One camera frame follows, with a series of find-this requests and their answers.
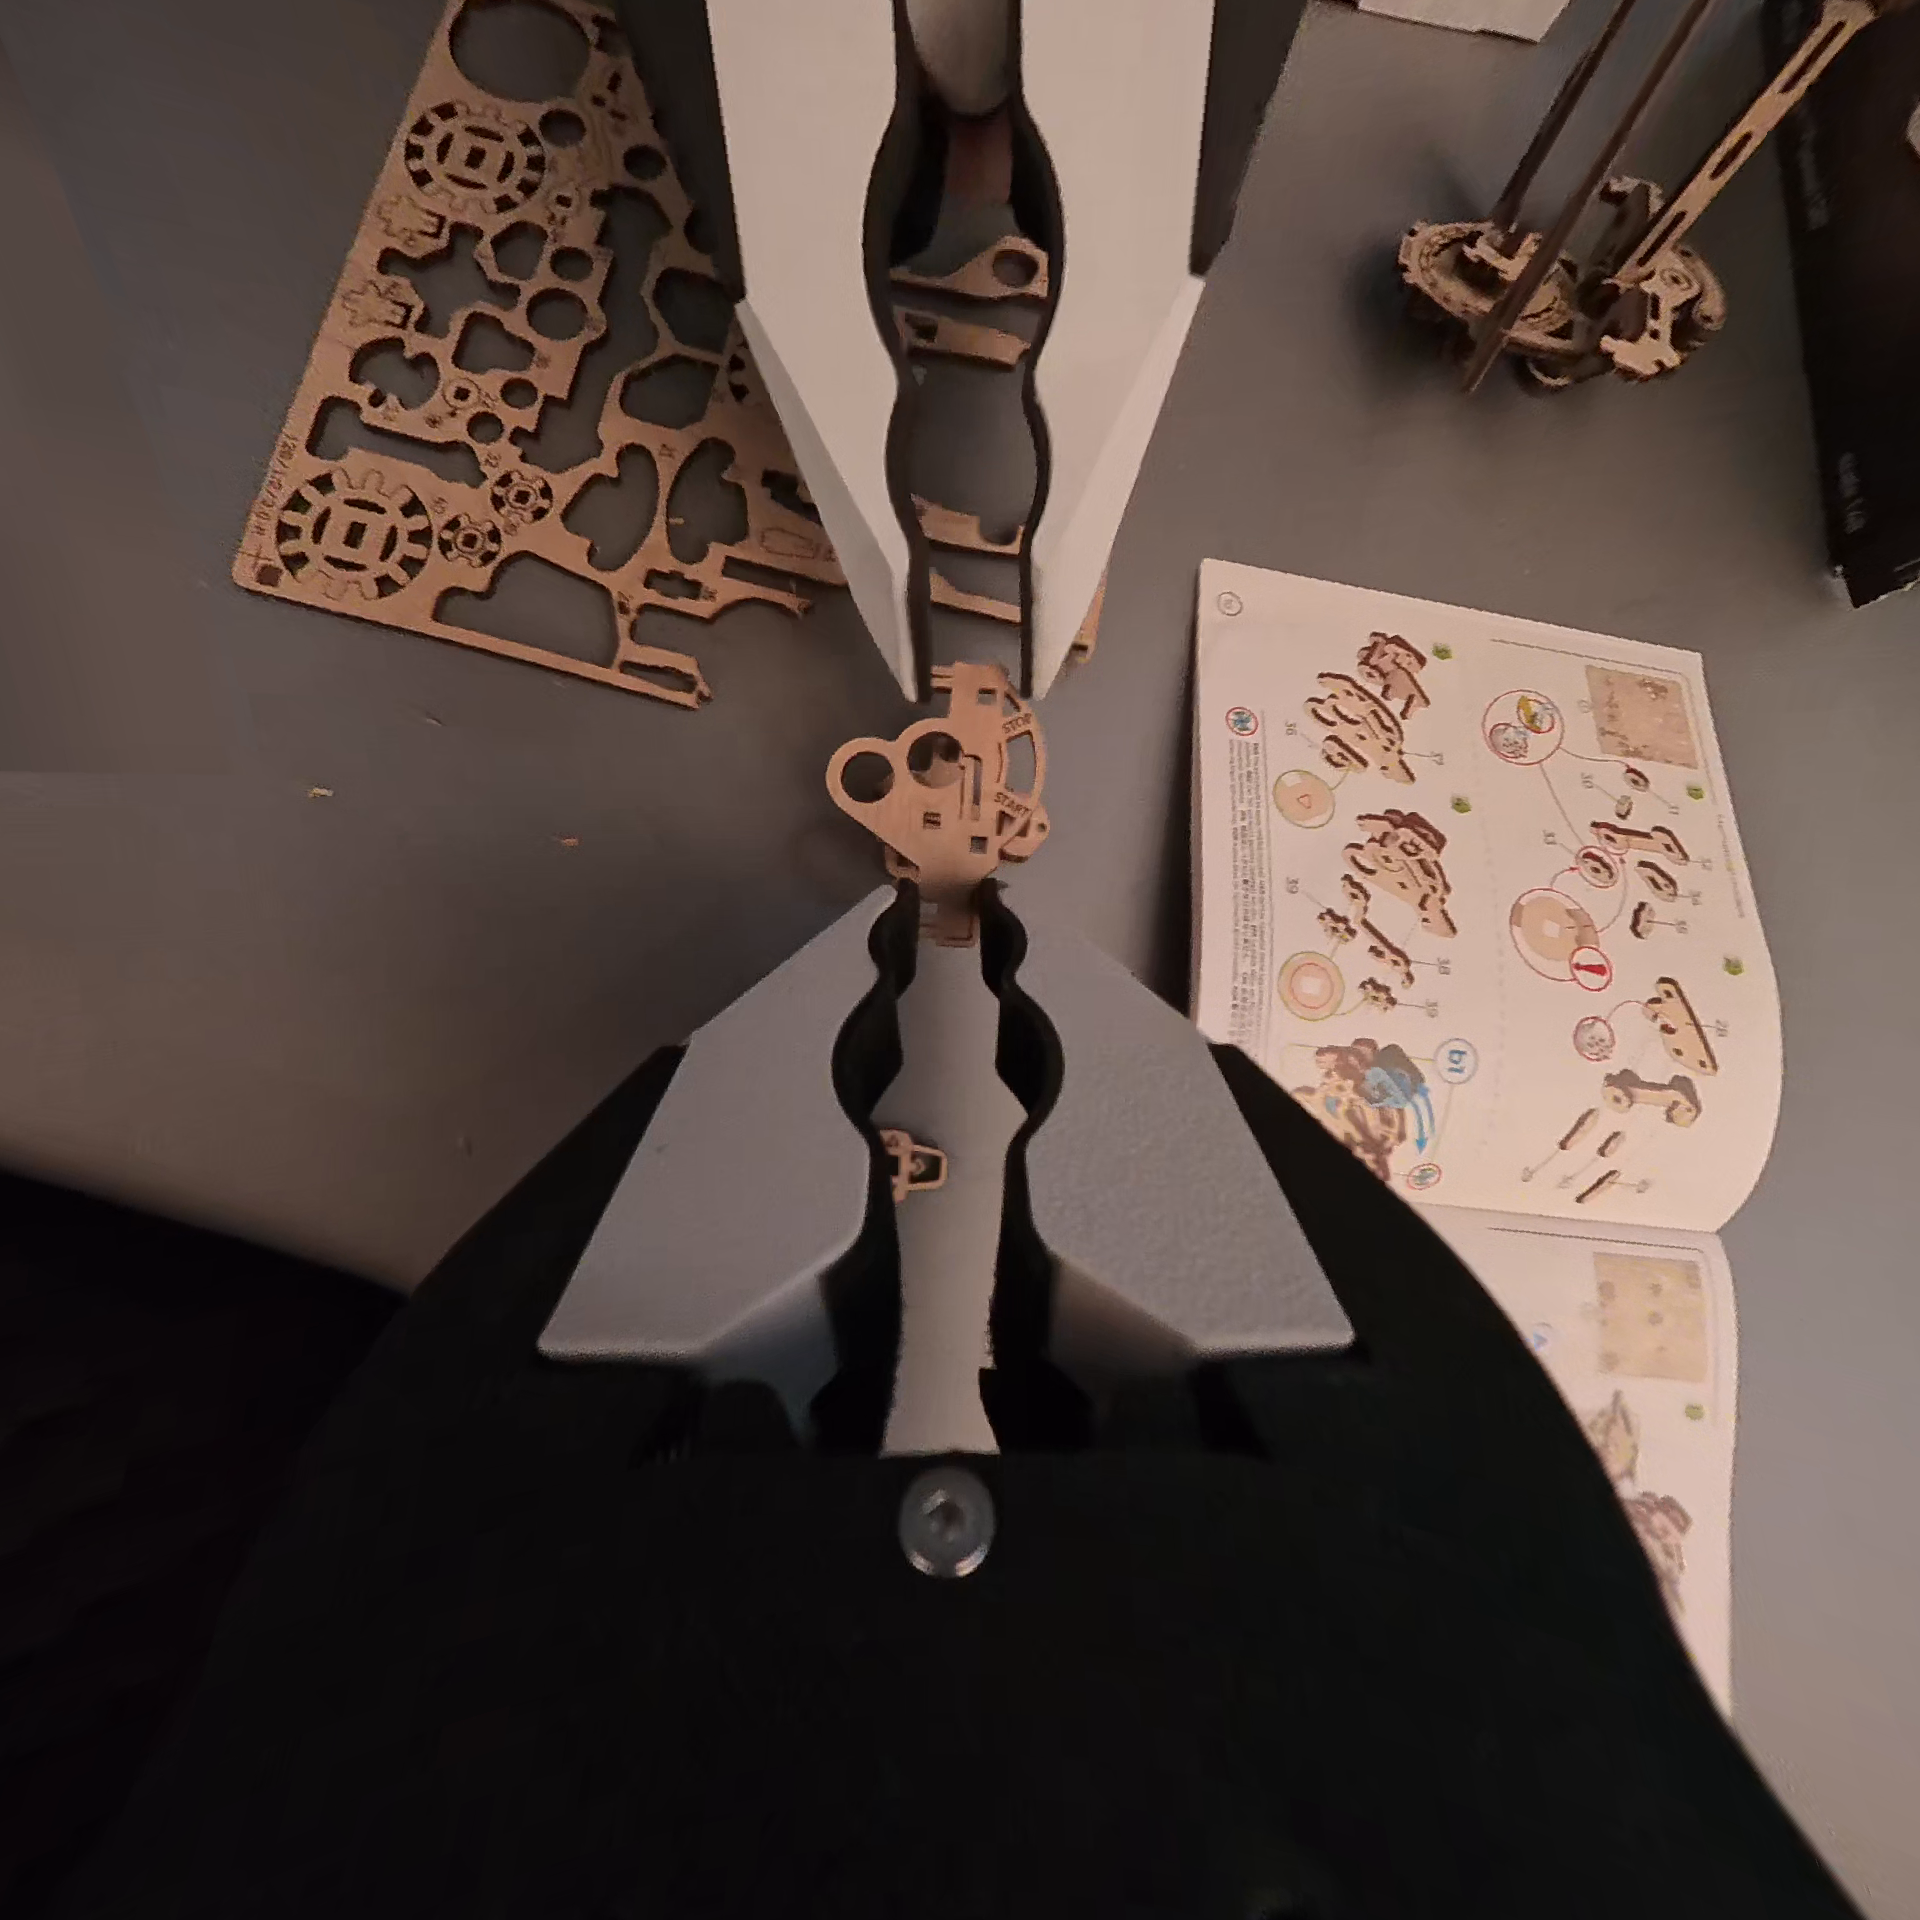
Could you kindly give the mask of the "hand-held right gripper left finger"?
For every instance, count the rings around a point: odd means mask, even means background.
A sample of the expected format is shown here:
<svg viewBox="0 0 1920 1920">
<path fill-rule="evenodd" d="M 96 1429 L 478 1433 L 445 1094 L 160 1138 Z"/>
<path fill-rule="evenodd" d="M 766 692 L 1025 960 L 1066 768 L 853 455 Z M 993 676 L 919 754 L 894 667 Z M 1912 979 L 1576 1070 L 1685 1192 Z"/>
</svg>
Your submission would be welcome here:
<svg viewBox="0 0 1920 1920">
<path fill-rule="evenodd" d="M 805 1442 L 882 1449 L 902 1276 L 877 1108 L 918 945 L 918 888 L 876 888 L 691 1034 L 539 1356 L 760 1384 Z"/>
</svg>

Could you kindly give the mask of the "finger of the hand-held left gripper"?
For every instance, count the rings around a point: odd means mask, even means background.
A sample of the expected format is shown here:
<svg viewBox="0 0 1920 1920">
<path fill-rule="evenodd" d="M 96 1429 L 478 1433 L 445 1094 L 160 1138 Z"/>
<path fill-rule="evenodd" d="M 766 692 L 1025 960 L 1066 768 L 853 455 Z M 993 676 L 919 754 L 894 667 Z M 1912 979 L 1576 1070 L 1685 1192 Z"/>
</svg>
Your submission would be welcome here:
<svg viewBox="0 0 1920 1920">
<path fill-rule="evenodd" d="M 1041 498 L 1025 532 L 1027 695 L 1092 607 L 1204 282 L 1190 265 L 1211 4 L 1019 4 L 1019 103 L 1059 203 L 1032 359 Z"/>
<path fill-rule="evenodd" d="M 705 13 L 742 332 L 855 610 L 915 699 L 923 616 L 889 473 L 899 335 L 867 238 L 899 92 L 894 6 L 713 2 Z"/>
</svg>

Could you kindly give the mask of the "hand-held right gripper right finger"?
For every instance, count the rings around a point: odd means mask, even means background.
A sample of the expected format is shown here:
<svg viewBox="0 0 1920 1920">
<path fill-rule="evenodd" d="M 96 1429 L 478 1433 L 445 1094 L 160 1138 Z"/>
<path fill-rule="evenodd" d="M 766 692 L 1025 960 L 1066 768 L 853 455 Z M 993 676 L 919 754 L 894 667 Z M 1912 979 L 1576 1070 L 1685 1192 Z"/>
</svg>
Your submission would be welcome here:
<svg viewBox="0 0 1920 1920">
<path fill-rule="evenodd" d="M 979 1404 L 1078 1451 L 1138 1388 L 1336 1356 L 1354 1326 L 1204 1034 L 1122 961 L 979 888 L 1006 1148 Z"/>
</svg>

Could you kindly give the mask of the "wooden model part with holes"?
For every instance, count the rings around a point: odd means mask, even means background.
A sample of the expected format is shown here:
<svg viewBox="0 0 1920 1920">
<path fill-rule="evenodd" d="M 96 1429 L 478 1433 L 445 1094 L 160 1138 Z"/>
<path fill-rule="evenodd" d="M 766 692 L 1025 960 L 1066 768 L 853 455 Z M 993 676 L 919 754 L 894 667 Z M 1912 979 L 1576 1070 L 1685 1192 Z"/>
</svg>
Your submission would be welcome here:
<svg viewBox="0 0 1920 1920">
<path fill-rule="evenodd" d="M 887 875 L 915 888 L 923 940 L 969 948 L 979 888 L 1048 838 L 1045 746 L 1002 665 L 952 662 L 930 682 L 935 709 L 895 737 L 842 744 L 825 786 L 880 843 Z"/>
</svg>

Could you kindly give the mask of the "partly built wooden model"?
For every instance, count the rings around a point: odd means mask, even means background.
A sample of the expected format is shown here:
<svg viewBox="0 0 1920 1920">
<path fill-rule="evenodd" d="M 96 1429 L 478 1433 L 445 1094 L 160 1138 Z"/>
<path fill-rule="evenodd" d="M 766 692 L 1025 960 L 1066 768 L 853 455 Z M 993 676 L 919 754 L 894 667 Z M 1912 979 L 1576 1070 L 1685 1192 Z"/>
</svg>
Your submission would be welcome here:
<svg viewBox="0 0 1920 1920">
<path fill-rule="evenodd" d="M 1534 179 L 1570 129 L 1633 13 L 1611 4 L 1559 80 L 1496 203 L 1465 219 L 1403 230 L 1395 269 L 1413 313 L 1441 328 L 1475 392 L 1496 366 L 1540 392 L 1614 375 L 1648 384 L 1685 366 L 1726 324 L 1721 279 L 1692 242 L 1719 193 L 1779 131 L 1843 51 L 1912 2 L 1821 2 L 1769 77 L 1694 161 L 1685 179 L 1617 169 L 1668 77 L 1713 10 L 1681 4 L 1595 155 L 1542 227 L 1524 221 Z"/>
</svg>

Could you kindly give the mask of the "laser-cut wooden parts sheet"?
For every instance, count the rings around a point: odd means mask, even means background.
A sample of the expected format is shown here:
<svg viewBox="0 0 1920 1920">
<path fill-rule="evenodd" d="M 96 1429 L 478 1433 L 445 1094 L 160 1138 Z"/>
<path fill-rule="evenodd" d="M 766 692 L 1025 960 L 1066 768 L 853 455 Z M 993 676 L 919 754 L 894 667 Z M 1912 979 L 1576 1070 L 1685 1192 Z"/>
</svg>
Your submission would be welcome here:
<svg viewBox="0 0 1920 1920">
<path fill-rule="evenodd" d="M 703 4 L 445 4 L 233 559 L 259 594 L 700 708 L 641 613 L 846 587 L 670 136 Z"/>
</svg>

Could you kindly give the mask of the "black model kit box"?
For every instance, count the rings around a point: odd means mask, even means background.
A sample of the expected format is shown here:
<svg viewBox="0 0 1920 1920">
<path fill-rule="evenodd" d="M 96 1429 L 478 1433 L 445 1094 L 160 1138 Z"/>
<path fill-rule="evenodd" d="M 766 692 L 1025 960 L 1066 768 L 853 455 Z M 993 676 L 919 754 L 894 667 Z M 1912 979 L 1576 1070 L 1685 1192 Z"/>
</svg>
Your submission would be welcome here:
<svg viewBox="0 0 1920 1920">
<path fill-rule="evenodd" d="M 1860 32 L 1772 146 L 1827 568 L 1858 607 L 1918 579 L 1918 8 Z"/>
</svg>

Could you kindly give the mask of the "paper instruction booklet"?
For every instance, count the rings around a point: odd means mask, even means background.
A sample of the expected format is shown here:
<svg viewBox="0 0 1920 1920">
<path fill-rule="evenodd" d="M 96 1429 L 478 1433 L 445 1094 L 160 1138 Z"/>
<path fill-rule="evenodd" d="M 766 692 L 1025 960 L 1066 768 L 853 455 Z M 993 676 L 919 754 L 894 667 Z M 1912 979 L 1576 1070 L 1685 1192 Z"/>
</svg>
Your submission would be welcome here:
<svg viewBox="0 0 1920 1920">
<path fill-rule="evenodd" d="M 1191 1016 L 1500 1301 L 1724 1714 L 1781 1006 L 1705 662 L 1207 557 Z"/>
</svg>

